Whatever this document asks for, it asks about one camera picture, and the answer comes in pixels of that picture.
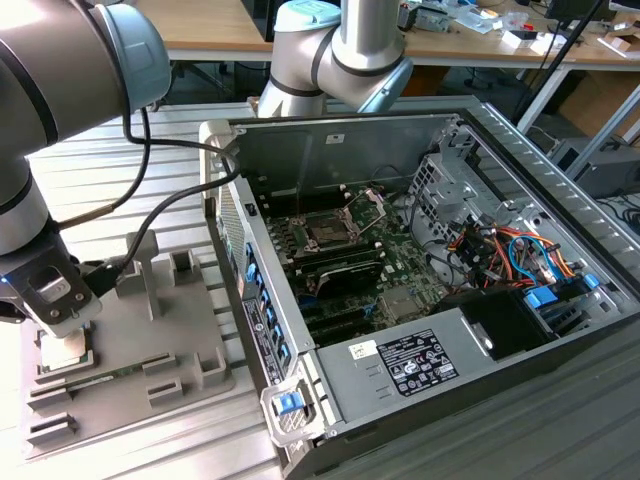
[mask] motherboard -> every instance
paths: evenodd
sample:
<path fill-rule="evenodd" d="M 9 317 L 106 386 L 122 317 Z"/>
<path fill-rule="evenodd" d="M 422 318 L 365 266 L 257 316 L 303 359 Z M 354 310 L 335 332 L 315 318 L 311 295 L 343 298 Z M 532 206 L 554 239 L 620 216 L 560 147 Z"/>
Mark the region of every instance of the motherboard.
<path fill-rule="evenodd" d="M 341 207 L 266 218 L 319 346 L 423 317 L 447 294 L 382 192 L 341 193 Z"/>

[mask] computer monitor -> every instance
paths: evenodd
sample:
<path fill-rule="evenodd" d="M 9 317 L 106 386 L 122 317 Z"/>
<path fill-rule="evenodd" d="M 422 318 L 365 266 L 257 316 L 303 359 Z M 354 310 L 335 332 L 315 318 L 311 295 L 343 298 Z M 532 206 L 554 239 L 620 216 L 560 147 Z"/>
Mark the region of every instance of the computer monitor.
<path fill-rule="evenodd" d="M 593 0 L 551 0 L 545 17 L 558 20 L 559 33 L 568 37 L 571 34 L 569 30 L 571 22 L 584 18 L 592 6 Z M 608 2 L 604 2 L 592 20 L 609 22 L 613 20 L 615 16 L 616 12 L 609 10 Z"/>

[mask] blue wire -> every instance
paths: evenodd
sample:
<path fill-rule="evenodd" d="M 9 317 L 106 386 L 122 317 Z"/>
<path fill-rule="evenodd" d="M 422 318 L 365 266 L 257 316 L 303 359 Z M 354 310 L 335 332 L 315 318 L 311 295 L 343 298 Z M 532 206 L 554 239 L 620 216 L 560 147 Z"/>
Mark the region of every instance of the blue wire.
<path fill-rule="evenodd" d="M 516 237 L 513 240 L 511 240 L 511 243 L 509 244 L 509 260 L 511 261 L 513 268 L 515 268 L 517 271 L 519 271 L 523 275 L 526 275 L 531 280 L 533 280 L 533 283 L 536 286 L 538 285 L 538 282 L 536 281 L 535 277 L 530 272 L 521 269 L 520 266 L 517 265 L 515 261 L 515 258 L 513 255 L 513 246 L 515 245 L 516 240 L 518 240 L 519 238 L 526 238 L 527 240 L 529 240 L 531 243 L 533 243 L 535 246 L 537 246 L 540 249 L 540 251 L 542 252 L 542 255 L 544 256 L 544 260 L 545 262 L 547 262 L 547 266 L 549 267 L 549 270 L 551 270 L 551 273 L 553 273 L 554 277 L 556 277 L 557 279 L 566 278 L 564 274 L 560 271 L 560 269 L 553 264 L 553 262 L 551 261 L 551 257 L 549 257 L 549 253 L 547 252 L 547 249 L 544 248 L 544 245 L 542 245 L 542 243 L 540 243 L 538 239 L 529 237 L 528 235 L 520 235 L 519 237 Z"/>
<path fill-rule="evenodd" d="M 529 277 L 531 280 L 533 280 L 533 284 L 534 286 L 538 286 L 538 281 L 536 280 L 536 277 L 528 272 L 527 270 L 524 270 L 523 268 L 520 268 L 520 265 L 518 265 L 518 262 L 516 262 L 516 259 L 513 256 L 513 246 L 515 245 L 516 240 L 520 238 L 520 237 L 516 237 L 513 240 L 511 240 L 511 243 L 509 244 L 509 260 L 511 261 L 511 265 L 513 265 L 513 268 L 515 268 L 517 271 L 519 271 L 521 274 L 526 275 L 527 277 Z"/>

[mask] power supply label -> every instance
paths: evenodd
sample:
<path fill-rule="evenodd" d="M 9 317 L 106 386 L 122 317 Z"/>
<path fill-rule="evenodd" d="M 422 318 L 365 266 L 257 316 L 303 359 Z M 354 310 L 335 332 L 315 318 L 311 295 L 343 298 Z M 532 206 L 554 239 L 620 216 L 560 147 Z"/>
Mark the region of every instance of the power supply label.
<path fill-rule="evenodd" d="M 405 397 L 458 376 L 433 330 L 378 345 L 396 389 Z"/>
<path fill-rule="evenodd" d="M 269 385 L 277 385 L 282 380 L 282 373 L 280 372 L 280 366 L 278 365 L 273 347 L 269 341 L 269 329 L 266 327 L 265 322 L 263 322 L 258 303 L 255 300 L 249 300 L 242 302 L 242 304 L 247 314 L 247 320 L 249 320 L 253 340 L 258 349 L 262 369 L 267 376 L 267 381 Z"/>

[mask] barcode label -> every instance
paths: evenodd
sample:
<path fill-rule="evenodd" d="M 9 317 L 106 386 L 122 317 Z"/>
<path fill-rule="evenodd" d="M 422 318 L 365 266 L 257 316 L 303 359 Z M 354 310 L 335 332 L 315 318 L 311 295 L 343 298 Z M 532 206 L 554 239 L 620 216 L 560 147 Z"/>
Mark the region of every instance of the barcode label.
<path fill-rule="evenodd" d="M 351 356 L 354 360 L 359 360 L 378 353 L 375 340 L 367 340 L 366 342 L 349 345 L 349 351 L 351 352 Z"/>

